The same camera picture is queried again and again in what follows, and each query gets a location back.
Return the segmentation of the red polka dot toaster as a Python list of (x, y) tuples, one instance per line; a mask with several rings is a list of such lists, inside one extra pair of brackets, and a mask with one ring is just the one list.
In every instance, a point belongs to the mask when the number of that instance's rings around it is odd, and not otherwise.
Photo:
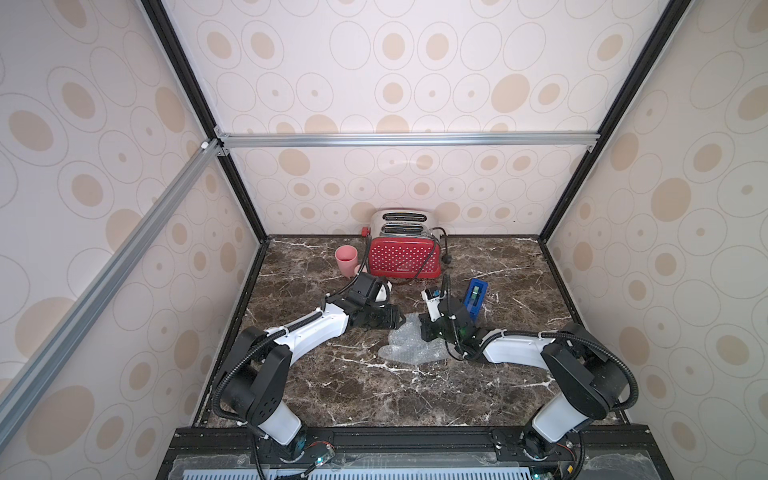
[(377, 210), (368, 229), (367, 270), (390, 279), (438, 278), (443, 236), (433, 211)]

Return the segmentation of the left slanted aluminium frame bar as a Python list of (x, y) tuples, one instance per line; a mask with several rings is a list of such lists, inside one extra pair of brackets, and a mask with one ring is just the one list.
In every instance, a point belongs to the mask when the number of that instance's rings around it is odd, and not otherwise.
[(17, 375), (1, 400), (2, 449), (7, 448), (221, 146), (220, 140), (209, 139), (197, 150)]

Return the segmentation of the clear bubble wrap sheet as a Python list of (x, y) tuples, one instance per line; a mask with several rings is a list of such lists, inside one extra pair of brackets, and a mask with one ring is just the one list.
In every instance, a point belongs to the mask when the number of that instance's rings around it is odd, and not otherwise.
[(377, 356), (413, 366), (449, 359), (441, 339), (424, 341), (421, 338), (421, 322), (417, 313), (407, 314), (405, 323), (389, 332), (387, 343), (378, 350)]

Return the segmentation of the horizontal aluminium frame bar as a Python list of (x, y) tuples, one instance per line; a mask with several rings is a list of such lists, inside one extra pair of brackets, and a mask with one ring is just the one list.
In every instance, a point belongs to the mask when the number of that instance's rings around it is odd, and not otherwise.
[(438, 132), (438, 133), (346, 133), (346, 134), (233, 134), (220, 142), (233, 148), (367, 148), (367, 147), (455, 147), (517, 145), (584, 145), (597, 143), (600, 135), (590, 131), (552, 132)]

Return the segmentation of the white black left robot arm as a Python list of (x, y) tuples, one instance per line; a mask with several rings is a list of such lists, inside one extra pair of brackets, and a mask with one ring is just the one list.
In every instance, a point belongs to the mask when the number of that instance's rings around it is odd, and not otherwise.
[(243, 330), (215, 377), (212, 411), (296, 455), (304, 447), (306, 433), (302, 421), (283, 400), (291, 366), (351, 328), (398, 329), (405, 317), (391, 302), (391, 293), (390, 282), (360, 272), (293, 322), (267, 330)]

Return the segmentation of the pink plastic cup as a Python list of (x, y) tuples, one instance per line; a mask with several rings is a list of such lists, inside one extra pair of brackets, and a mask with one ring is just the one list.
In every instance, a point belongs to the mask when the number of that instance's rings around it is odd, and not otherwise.
[(358, 251), (352, 245), (342, 245), (335, 251), (335, 260), (340, 273), (347, 278), (352, 278), (359, 265)]

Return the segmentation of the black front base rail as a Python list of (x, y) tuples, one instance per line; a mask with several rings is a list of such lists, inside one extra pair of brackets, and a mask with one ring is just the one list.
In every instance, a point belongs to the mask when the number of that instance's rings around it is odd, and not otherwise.
[(182, 428), (157, 478), (278, 479), (670, 479), (644, 425), (598, 425), (569, 433), (549, 456), (526, 454), (519, 427), (315, 427), (308, 452), (286, 461), (246, 428)]

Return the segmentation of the blue tape dispenser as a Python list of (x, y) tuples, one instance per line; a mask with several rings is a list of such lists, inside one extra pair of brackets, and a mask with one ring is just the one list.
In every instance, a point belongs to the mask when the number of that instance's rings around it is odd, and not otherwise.
[(487, 282), (478, 278), (472, 278), (470, 280), (464, 299), (464, 306), (474, 323), (477, 322), (479, 314), (482, 311), (487, 290)]

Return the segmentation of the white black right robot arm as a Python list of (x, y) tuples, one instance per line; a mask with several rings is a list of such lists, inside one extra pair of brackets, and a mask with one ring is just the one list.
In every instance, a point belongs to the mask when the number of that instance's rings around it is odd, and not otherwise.
[(549, 372), (559, 393), (536, 411), (519, 440), (535, 461), (546, 459), (569, 432), (626, 410), (639, 398), (631, 369), (577, 323), (543, 332), (488, 330), (472, 321), (459, 299), (429, 290), (422, 297), (427, 306), (419, 316), (424, 341), (443, 340), (449, 355), (460, 361), (515, 364)]

